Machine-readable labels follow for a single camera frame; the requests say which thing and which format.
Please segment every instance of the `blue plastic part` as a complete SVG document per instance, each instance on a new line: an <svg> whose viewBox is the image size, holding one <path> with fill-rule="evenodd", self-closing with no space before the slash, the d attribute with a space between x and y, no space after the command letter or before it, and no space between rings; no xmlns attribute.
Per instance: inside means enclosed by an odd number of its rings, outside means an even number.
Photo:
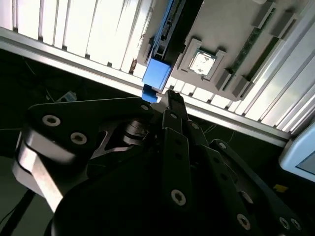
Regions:
<svg viewBox="0 0 315 236"><path fill-rule="evenodd" d="M157 102L158 100L157 92L152 90L149 85L144 85L141 98L147 102Z"/></svg>
<svg viewBox="0 0 315 236"><path fill-rule="evenodd" d="M163 89L171 73L171 66L151 58L142 82L156 89Z"/></svg>

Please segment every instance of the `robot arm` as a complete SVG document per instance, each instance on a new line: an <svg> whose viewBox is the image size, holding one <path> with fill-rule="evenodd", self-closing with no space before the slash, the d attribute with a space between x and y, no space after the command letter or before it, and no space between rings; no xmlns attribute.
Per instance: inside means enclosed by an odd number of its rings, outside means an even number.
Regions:
<svg viewBox="0 0 315 236"><path fill-rule="evenodd" d="M208 144L183 98L31 107L14 174L64 235L308 235L299 217L223 141ZM91 158L123 152L102 173Z"/></svg>

